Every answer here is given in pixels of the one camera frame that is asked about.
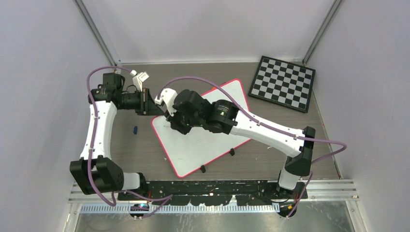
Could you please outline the pink-framed whiteboard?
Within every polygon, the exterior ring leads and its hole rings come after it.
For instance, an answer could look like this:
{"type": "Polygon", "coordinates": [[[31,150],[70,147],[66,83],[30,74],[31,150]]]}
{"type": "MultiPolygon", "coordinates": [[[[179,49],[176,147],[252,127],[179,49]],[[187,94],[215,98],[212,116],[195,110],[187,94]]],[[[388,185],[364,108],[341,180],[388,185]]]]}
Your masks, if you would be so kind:
{"type": "Polygon", "coordinates": [[[192,174],[250,140],[243,136],[210,133],[203,128],[193,128],[183,135],[171,129],[164,116],[153,118],[151,126],[179,178],[192,174]]]}

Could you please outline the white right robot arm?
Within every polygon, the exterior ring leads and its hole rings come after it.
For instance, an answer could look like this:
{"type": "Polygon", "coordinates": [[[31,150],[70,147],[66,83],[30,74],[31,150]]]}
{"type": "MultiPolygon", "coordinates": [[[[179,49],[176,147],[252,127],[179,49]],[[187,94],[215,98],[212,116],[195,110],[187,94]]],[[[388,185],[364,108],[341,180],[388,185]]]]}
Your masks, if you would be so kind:
{"type": "Polygon", "coordinates": [[[209,102],[188,89],[177,93],[165,88],[156,102],[166,105],[167,121],[172,129],[181,134],[188,134],[192,128],[202,128],[211,133],[250,138],[284,153],[287,159],[279,173],[276,196],[289,198],[295,193],[299,179],[310,173],[316,135],[312,127],[302,130],[283,127],[252,115],[237,103],[227,100],[209,102]]]}

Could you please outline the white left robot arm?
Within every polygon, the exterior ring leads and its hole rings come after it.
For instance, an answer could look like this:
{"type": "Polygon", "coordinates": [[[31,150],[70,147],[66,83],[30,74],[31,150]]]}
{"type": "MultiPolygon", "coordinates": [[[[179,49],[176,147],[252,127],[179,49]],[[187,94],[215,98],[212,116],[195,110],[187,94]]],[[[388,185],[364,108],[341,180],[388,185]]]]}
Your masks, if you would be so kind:
{"type": "Polygon", "coordinates": [[[125,173],[111,159],[111,135],[118,110],[134,110],[140,116],[161,116],[163,110],[142,83],[146,72],[131,71],[135,92],[124,91],[125,77],[111,72],[103,74],[102,83],[92,89],[88,98],[90,122],[80,159],[70,163],[70,173],[85,195],[130,190],[137,200],[148,194],[142,173],[125,173]]]}

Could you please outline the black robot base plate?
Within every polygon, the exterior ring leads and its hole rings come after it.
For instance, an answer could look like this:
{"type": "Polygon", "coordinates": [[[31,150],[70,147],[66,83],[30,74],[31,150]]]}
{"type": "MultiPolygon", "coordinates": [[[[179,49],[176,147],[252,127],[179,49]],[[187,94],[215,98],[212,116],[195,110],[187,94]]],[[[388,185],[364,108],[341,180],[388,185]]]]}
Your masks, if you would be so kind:
{"type": "Polygon", "coordinates": [[[273,202],[293,202],[302,193],[304,182],[298,182],[292,194],[279,193],[277,181],[270,180],[219,180],[219,181],[148,181],[142,189],[134,192],[148,198],[159,199],[172,195],[167,205],[225,206],[236,200],[239,206],[270,205],[273,202]]]}

